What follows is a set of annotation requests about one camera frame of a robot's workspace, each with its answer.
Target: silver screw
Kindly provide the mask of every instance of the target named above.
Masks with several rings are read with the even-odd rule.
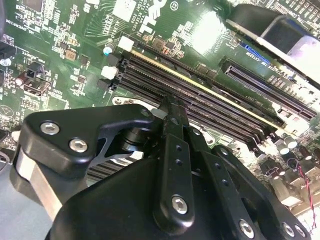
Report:
[[[195,135],[200,135],[200,131],[198,129],[194,128],[192,131]]]
[[[178,120],[174,117],[171,118],[171,122],[173,122],[175,125],[179,125]]]
[[[142,109],[141,113],[142,113],[143,116],[146,116],[146,117],[150,116],[149,112],[146,109]]]
[[[179,196],[174,196],[172,198],[172,206],[179,214],[186,214],[188,211],[188,206],[185,200]]]
[[[40,126],[40,129],[44,134],[48,134],[48,135],[55,135],[58,132],[60,132],[59,126],[53,122],[42,123]]]
[[[84,153],[88,149],[86,142],[81,139],[72,139],[69,142],[69,147],[77,153]]]
[[[255,237],[255,232],[252,229],[252,227],[247,223],[247,221],[241,219],[239,221],[239,226],[241,231],[250,239],[253,239]]]
[[[296,231],[302,236],[302,237],[306,237],[305,232],[301,229],[301,227],[299,227],[298,225],[294,225]]]
[[[227,150],[225,150],[224,148],[221,148],[221,152],[222,152],[224,155],[228,155]]]
[[[282,223],[282,228],[283,230],[290,236],[290,237],[294,237],[295,236],[295,232],[292,230],[292,228],[286,224],[285,222]]]

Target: yellow slot edge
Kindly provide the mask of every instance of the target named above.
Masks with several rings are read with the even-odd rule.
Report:
[[[182,75],[182,74],[180,74],[180,73],[178,73],[178,72],[170,69],[169,67],[164,66],[164,65],[158,63],[157,61],[155,61],[155,60],[153,60],[153,59],[150,59],[150,58],[147,57],[147,56],[144,56],[144,55],[141,54],[140,52],[137,52],[137,51],[135,51],[135,50],[131,50],[130,52],[131,52],[132,54],[134,54],[135,56],[137,56],[137,57],[139,57],[139,58],[141,58],[141,59],[143,59],[143,60],[145,60],[145,61],[147,61],[147,62],[149,62],[149,63],[151,63],[151,64],[153,64],[153,65],[155,65],[155,66],[157,66],[157,67],[159,67],[159,68],[161,68],[161,69],[163,69],[163,70],[166,70],[167,72],[169,72],[169,73],[171,73],[171,74],[173,74],[173,75],[175,75],[175,76],[177,76],[177,77],[179,77],[179,78],[181,78],[181,79],[183,79],[183,80],[186,81],[187,83],[192,84],[192,85],[194,85],[194,86],[202,89],[203,91],[205,91],[205,92],[207,92],[207,93],[209,93],[209,94],[211,94],[211,95],[213,95],[213,96],[215,96],[215,97],[217,97],[217,98],[219,98],[219,99],[227,102],[228,104],[236,107],[237,109],[240,109],[240,110],[244,111],[245,113],[251,115],[252,117],[261,120],[262,122],[270,125],[271,127],[274,127],[274,128],[276,128],[276,129],[278,129],[278,130],[280,130],[280,131],[283,131],[284,133],[286,133],[286,134],[288,134],[288,135],[290,135],[290,136],[297,137],[296,135],[294,135],[294,134],[291,133],[291,132],[288,132],[287,130],[283,129],[282,127],[279,127],[279,126],[275,125],[274,123],[272,123],[272,122],[264,119],[263,117],[258,116],[257,114],[255,114],[255,113],[253,113],[253,112],[245,109],[244,107],[242,107],[242,106],[234,103],[233,101],[227,99],[226,97],[224,97],[224,96],[222,96],[222,95],[220,95],[220,94],[218,94],[218,93],[216,93],[216,92],[214,92],[214,91],[206,88],[205,86],[203,86],[203,85],[201,85],[201,84],[199,84],[199,83],[191,80],[190,78],[188,78],[188,77],[186,77],[186,76],[184,76],[184,75]]]

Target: motherboard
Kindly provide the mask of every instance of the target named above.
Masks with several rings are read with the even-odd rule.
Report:
[[[191,122],[210,147],[229,147],[267,185],[270,176],[260,167],[266,159],[289,168],[271,143],[260,144],[264,157],[247,147],[269,125],[315,150],[309,178],[317,182],[320,91],[225,24],[231,8],[243,3],[287,15],[319,37],[317,0],[5,0],[1,54],[9,57],[0,60],[0,128],[12,132],[38,111],[133,103],[151,109],[166,94],[156,88],[167,88],[190,106]],[[120,61],[124,77],[113,87],[107,79]],[[177,74],[169,76],[172,68]],[[16,144],[9,134],[1,146]],[[298,147],[292,152],[305,155]],[[116,163],[126,166],[123,161]],[[286,182],[305,187],[292,179]]]

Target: black ram slot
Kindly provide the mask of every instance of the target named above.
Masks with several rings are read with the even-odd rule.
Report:
[[[223,125],[219,125],[216,122],[212,121],[210,118],[207,118],[205,116],[200,115],[198,112],[194,112],[194,111],[187,111],[188,116],[190,116],[190,119],[203,125],[206,126],[208,128],[212,128],[217,130],[218,132],[225,134],[233,139],[236,139],[240,142],[243,143],[248,143],[250,140],[252,140],[252,138],[250,138],[249,136],[243,136],[243,135],[239,135],[236,132],[232,131],[232,129],[227,128]]]
[[[172,82],[170,82],[168,84],[168,87],[166,87],[165,85],[159,83],[158,81],[148,79],[146,76],[139,76],[138,73],[132,72],[132,71],[126,71],[124,78],[140,86],[147,87],[151,91],[155,92],[155,90],[157,90],[157,92],[163,96],[165,96],[166,93],[177,96],[183,102],[187,103],[186,105],[188,106],[188,108],[197,109],[203,115],[210,116],[215,121],[221,122],[226,126],[232,126],[230,128],[235,129],[236,131],[239,131],[242,134],[253,136],[252,128],[250,128],[245,124],[239,124],[238,119],[237,120],[232,119],[231,117],[228,117],[227,115],[220,113],[218,111],[214,111],[212,108],[210,109],[209,106],[206,106],[205,104],[198,102],[197,101],[198,97],[193,98],[193,93],[187,90],[185,90],[185,92],[187,93],[187,96],[184,94],[181,94],[179,91],[177,91],[177,88],[179,88],[179,86],[176,86]]]
[[[297,114],[307,121],[310,121],[317,115],[315,111],[309,109],[308,106],[302,102],[279,90],[268,82],[265,82],[262,78],[244,69],[235,62],[229,59],[222,61],[224,62],[221,65],[221,70],[229,78],[241,83],[245,87],[259,93],[266,99],[286,108],[290,112]]]
[[[180,90],[182,94],[188,93],[190,98],[195,98],[198,101],[201,100],[203,104],[213,108],[213,111],[219,111],[220,113],[224,114],[226,118],[237,119],[238,121],[241,121],[243,125],[248,125],[254,128],[261,128],[263,126],[263,124],[256,118],[247,115],[246,113],[234,108],[233,106],[210,94],[202,92],[195,86],[186,83],[184,80],[181,80],[176,76],[170,75],[162,69],[143,62],[137,57],[131,57],[130,63],[128,63],[127,66],[128,68],[139,72],[143,76],[150,76],[153,81],[158,81],[168,86],[175,84],[173,87],[176,90]]]
[[[163,99],[165,95],[173,94],[188,106],[187,111],[190,113],[188,115],[191,120],[197,122],[202,120],[201,124],[204,126],[213,128],[241,142],[249,141],[254,134],[257,133],[257,128],[249,127],[240,122],[239,119],[232,119],[228,115],[225,115],[225,113],[220,114],[216,109],[203,104],[199,101],[197,92],[187,89],[179,92],[177,89],[183,89],[184,87],[177,85],[174,81],[163,78],[163,82],[160,82],[158,81],[159,79],[154,79],[160,78],[161,74],[155,75],[153,72],[147,72],[144,68],[131,65],[131,63],[128,62],[121,76],[122,79],[119,87],[155,104],[159,104],[161,102],[160,99]]]
[[[143,42],[138,41],[134,38],[132,38],[132,40],[135,42],[135,47],[143,49],[144,51],[147,51],[147,52],[153,54],[154,56],[156,56],[157,61],[160,64],[163,64],[163,62],[161,60],[164,60],[173,66],[173,67],[170,67],[169,65],[166,65],[166,67],[169,67],[173,70],[177,70],[177,68],[182,68],[186,72],[188,72],[191,76],[193,76],[194,79],[199,79],[202,83],[206,83],[207,87],[209,89],[211,89],[212,91],[214,91],[218,94],[221,94],[221,91],[225,92],[225,93],[227,93],[227,95],[224,96],[225,98],[227,98],[237,104],[242,103],[242,107],[246,108],[247,110],[250,110],[251,112],[255,113],[256,115],[258,115],[262,118],[265,118],[269,122],[273,122],[279,126],[284,124],[284,122],[281,120],[281,118],[279,118],[276,114],[274,114],[273,112],[270,112],[267,109],[262,109],[259,105],[255,104],[254,102],[248,101],[244,96],[242,96],[241,94],[238,94],[236,91],[224,86],[223,84],[221,84],[217,81],[214,81],[213,79],[208,78],[208,76],[203,75],[202,73],[189,67],[188,65],[183,64],[182,62],[180,62],[172,57],[169,57],[167,55],[164,55],[163,53],[154,49],[152,46],[146,45]]]
[[[161,103],[161,100],[157,99],[158,97],[151,96],[149,93],[147,93],[145,90],[142,90],[136,84],[134,84],[132,82],[127,82],[126,80],[121,81],[121,83],[119,84],[119,87],[121,87],[121,88],[123,88],[133,94],[140,96],[141,98],[143,98],[143,100],[145,102],[147,102],[151,105],[159,105]],[[201,115],[199,112],[194,111],[193,109],[187,110],[187,115],[190,120],[197,122],[197,123],[199,123],[203,126],[206,126],[208,128],[215,129],[216,131],[218,131],[222,134],[228,135],[231,138],[238,140],[240,142],[247,143],[248,141],[251,140],[251,138],[249,136],[243,135],[241,133],[237,133],[232,128],[228,128],[227,126],[225,126],[217,121],[214,121],[214,120],[210,119],[209,117],[205,117],[205,116]]]

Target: capacitor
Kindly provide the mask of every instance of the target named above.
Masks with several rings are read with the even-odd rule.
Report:
[[[21,126],[20,125],[16,126],[11,132],[11,138],[16,143],[19,141],[20,132],[21,132]]]
[[[320,148],[316,148],[315,150],[313,150],[313,154],[318,160],[320,160]]]
[[[299,147],[299,152],[303,156],[305,160],[310,160],[312,158],[311,153],[308,151],[308,149],[305,146]]]
[[[288,146],[282,141],[276,145],[276,149],[279,151],[281,155],[287,154],[290,150]]]
[[[297,141],[292,136],[286,136],[284,142],[289,149],[294,149],[298,145]]]
[[[299,161],[297,156],[292,151],[289,151],[287,154],[284,154],[282,156],[282,159],[289,168],[292,168],[294,170],[297,169]]]
[[[25,84],[25,82],[28,80],[28,77],[26,76],[26,72],[23,71],[19,76],[16,77],[16,79],[14,80],[15,84],[17,86],[22,86],[23,84]]]
[[[108,56],[109,54],[113,53],[115,50],[115,46],[112,43],[107,43],[103,49],[103,54]]]
[[[260,165],[260,169],[265,176],[275,180],[286,173],[281,164],[270,157]]]
[[[12,61],[11,61],[10,58],[1,59],[1,60],[0,60],[0,65],[1,65],[1,66],[9,67],[9,66],[11,66],[11,64],[12,64]]]

